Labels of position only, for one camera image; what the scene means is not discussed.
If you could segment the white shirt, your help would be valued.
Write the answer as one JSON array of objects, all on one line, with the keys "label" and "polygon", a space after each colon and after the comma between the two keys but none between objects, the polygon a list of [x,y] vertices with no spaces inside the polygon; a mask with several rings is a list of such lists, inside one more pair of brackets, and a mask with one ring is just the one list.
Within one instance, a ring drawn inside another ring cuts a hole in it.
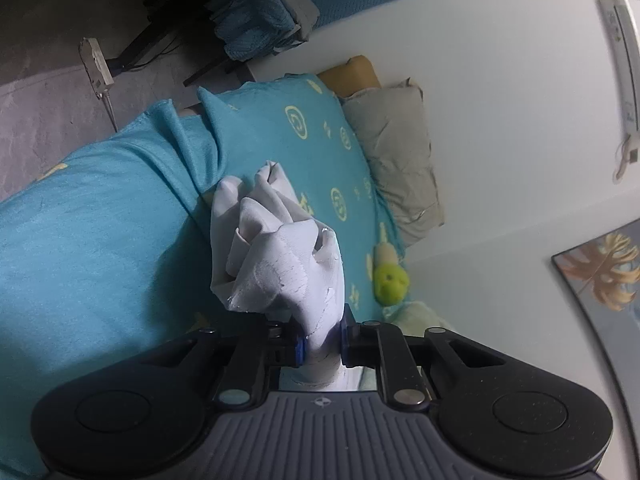
[{"label": "white shirt", "polygon": [[283,373],[285,388],[357,389],[360,371],[340,356],[345,281],[337,236],[299,206],[280,164],[267,162],[253,185],[233,176],[218,182],[210,244],[210,289],[227,310],[299,325],[304,362]]}]

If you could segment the green fleece cartoon blanket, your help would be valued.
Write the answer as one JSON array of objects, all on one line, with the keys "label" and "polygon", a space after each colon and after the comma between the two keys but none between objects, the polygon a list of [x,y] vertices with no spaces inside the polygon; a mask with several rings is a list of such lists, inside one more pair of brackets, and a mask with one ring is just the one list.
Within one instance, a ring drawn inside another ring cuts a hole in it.
[{"label": "green fleece cartoon blanket", "polygon": [[396,325],[406,336],[422,337],[432,327],[453,330],[454,328],[435,310],[422,301],[405,301],[396,307],[383,310],[386,323]]}]

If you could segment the green plush toy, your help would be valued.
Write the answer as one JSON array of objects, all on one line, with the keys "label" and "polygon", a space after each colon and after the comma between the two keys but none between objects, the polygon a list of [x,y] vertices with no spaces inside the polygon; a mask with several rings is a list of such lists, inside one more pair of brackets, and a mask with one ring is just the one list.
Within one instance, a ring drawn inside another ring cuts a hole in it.
[{"label": "green plush toy", "polygon": [[393,307],[403,302],[408,294],[410,278],[400,265],[398,253],[390,244],[386,224],[380,223],[380,236],[374,248],[373,288],[376,301],[382,307]]}]

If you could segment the teal patterned bed sheet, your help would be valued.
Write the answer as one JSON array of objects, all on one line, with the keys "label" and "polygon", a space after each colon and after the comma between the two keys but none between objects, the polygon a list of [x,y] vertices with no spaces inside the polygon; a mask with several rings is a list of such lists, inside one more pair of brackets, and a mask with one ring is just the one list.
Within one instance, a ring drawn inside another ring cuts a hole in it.
[{"label": "teal patterned bed sheet", "polygon": [[44,475],[29,419],[48,391],[226,325],[209,288],[210,208],[224,177],[252,182],[280,164],[297,203],[337,235],[356,317],[378,316],[373,249],[381,233],[400,236],[337,95],[306,74],[198,100],[193,116],[154,104],[2,203],[3,478]]}]

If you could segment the grey pillow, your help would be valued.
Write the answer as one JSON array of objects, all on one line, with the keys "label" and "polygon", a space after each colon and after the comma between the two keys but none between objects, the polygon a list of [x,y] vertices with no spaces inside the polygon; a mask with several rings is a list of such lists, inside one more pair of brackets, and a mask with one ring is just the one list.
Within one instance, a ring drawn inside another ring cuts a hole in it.
[{"label": "grey pillow", "polygon": [[422,89],[412,80],[367,88],[343,102],[378,190],[410,247],[444,224]]}]

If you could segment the framed leaf picture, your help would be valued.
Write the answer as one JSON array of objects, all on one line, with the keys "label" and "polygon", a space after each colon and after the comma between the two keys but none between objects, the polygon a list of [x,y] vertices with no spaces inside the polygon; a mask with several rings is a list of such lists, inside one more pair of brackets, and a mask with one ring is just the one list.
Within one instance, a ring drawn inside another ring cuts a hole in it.
[{"label": "framed leaf picture", "polygon": [[639,437],[639,222],[552,257],[597,336]]}]

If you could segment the yellow wooden headboard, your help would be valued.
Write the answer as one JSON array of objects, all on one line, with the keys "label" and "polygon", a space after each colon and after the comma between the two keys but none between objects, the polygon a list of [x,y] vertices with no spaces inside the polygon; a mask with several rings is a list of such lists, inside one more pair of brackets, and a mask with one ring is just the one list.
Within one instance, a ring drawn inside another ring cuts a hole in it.
[{"label": "yellow wooden headboard", "polygon": [[364,55],[356,55],[343,64],[324,70],[318,78],[343,99],[362,90],[381,88],[371,61]]}]

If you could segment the white power strip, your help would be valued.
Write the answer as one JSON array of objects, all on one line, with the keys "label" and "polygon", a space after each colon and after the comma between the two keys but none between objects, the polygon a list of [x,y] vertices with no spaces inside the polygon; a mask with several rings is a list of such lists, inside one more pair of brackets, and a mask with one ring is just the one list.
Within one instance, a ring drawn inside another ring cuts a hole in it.
[{"label": "white power strip", "polygon": [[85,66],[92,90],[102,96],[112,88],[113,76],[96,38],[82,38],[78,47],[82,64]]}]

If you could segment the grey cloth on chair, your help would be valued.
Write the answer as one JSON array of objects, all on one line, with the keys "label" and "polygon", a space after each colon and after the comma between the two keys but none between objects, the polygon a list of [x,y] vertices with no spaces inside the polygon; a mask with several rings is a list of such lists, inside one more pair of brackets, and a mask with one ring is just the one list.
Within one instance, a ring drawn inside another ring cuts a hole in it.
[{"label": "grey cloth on chair", "polygon": [[297,26],[295,31],[296,39],[301,42],[306,42],[320,18],[319,9],[312,0],[281,1],[286,7],[286,10],[288,10],[288,13],[292,15],[292,19]]}]

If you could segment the white air conditioner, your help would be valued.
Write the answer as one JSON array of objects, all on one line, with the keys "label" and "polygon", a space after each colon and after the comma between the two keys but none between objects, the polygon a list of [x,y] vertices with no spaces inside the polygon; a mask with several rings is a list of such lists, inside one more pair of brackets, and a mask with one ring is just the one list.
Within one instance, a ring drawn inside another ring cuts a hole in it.
[{"label": "white air conditioner", "polygon": [[620,90],[624,140],[615,181],[639,159],[639,0],[598,0]]}]

